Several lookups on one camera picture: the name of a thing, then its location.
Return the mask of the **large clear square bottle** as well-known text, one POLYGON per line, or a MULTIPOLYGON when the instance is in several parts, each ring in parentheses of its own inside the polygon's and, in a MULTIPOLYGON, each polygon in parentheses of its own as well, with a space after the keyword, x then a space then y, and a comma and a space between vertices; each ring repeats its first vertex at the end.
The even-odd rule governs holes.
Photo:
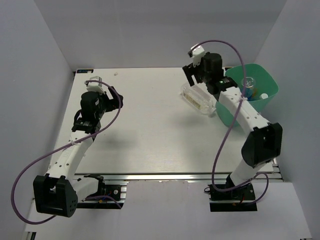
POLYGON ((180 95, 202 115, 211 116, 216 111, 213 98, 197 85, 183 84, 180 88, 180 95))

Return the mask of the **clear bottle dark blue label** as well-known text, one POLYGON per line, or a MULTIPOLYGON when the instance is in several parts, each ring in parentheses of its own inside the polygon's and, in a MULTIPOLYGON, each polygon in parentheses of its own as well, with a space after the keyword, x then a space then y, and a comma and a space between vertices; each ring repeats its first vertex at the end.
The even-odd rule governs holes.
POLYGON ((257 82, 253 77, 247 76, 241 80, 241 90, 244 90, 244 97, 247 98, 248 101, 254 100, 254 98, 251 98, 254 88, 257 88, 257 82))

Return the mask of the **clear bottle blue green label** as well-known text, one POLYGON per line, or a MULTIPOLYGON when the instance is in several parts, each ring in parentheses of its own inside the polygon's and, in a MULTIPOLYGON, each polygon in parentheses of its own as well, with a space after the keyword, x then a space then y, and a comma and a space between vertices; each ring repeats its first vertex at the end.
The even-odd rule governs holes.
POLYGON ((268 94, 266 94, 266 93, 262 93, 260 96, 259 96, 259 98, 261 99, 261 100, 265 100, 265 99, 267 99, 269 96, 268 96, 268 94))

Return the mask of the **orange juice bottle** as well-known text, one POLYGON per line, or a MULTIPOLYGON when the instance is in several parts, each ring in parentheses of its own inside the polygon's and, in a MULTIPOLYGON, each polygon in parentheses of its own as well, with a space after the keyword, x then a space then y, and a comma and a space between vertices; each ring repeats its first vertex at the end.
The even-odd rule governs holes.
POLYGON ((256 96, 257 92, 258 92, 258 89, 255 87, 255 88, 253 89, 253 91, 252 91, 251 98, 254 98, 254 97, 256 96))

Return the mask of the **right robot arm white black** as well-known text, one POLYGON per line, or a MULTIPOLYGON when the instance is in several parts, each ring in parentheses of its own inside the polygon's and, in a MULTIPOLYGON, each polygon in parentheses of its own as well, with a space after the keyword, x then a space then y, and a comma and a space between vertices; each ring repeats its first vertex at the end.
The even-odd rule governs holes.
POLYGON ((243 195, 243 186, 280 155, 283 128, 279 123, 270 123, 242 96, 238 84, 224 75, 222 57, 218 53, 193 50, 188 55, 192 63, 182 69, 190 86, 204 83, 207 91, 233 115, 246 135, 241 148, 242 160, 228 175, 223 189, 229 198, 236 200, 243 195))

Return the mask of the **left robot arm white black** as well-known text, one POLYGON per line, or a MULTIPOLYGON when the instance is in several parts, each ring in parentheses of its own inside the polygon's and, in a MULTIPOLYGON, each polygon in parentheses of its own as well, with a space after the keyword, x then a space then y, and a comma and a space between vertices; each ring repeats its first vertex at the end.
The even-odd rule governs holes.
POLYGON ((68 146, 45 175, 38 175, 33 181, 37 212, 69 218, 79 202, 88 197, 99 200, 105 196, 105 180, 101 175, 87 174, 78 179, 74 176, 101 129, 103 115, 123 107, 123 96, 112 86, 108 90, 112 98, 100 86, 88 87, 81 95, 80 109, 74 115, 68 146))

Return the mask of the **green plastic bin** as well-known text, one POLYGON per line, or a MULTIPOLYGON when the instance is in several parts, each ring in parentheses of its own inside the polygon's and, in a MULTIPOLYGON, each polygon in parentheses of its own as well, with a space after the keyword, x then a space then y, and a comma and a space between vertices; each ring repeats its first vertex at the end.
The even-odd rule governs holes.
MULTIPOLYGON (((272 98, 279 92, 279 86, 273 77, 259 64, 248 63, 245 65, 246 76, 256 80, 257 94, 250 104, 261 112, 272 98), (268 94, 267 99, 260 99, 260 95, 268 94)), ((216 113, 222 123, 229 127, 233 120, 233 115, 220 102, 216 102, 216 113)))

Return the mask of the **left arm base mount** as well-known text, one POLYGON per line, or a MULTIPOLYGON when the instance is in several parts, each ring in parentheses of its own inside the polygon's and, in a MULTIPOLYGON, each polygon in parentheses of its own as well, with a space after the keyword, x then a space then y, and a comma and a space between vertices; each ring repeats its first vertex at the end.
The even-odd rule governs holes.
POLYGON ((127 186, 105 180, 97 174, 87 174, 72 183, 77 193, 78 209, 119 210, 124 206, 127 186))

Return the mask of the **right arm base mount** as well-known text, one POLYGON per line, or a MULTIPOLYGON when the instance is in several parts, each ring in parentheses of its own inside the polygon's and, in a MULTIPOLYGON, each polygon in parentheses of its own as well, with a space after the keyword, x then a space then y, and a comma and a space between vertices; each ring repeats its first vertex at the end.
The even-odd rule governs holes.
POLYGON ((222 212, 256 212, 258 210, 253 185, 250 183, 233 191, 221 192, 210 184, 204 189, 209 195, 210 211, 213 213, 222 212))

